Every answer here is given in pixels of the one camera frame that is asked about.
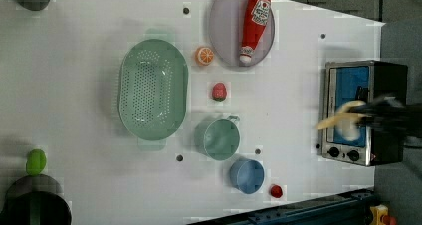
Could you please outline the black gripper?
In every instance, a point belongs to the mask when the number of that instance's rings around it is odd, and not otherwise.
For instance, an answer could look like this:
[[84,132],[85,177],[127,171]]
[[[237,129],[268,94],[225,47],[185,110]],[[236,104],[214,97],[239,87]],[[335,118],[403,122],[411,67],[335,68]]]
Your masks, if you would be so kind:
[[350,110],[365,118],[359,125],[369,126],[377,132],[399,137],[422,136],[422,106],[405,105],[396,97],[378,97],[365,106]]

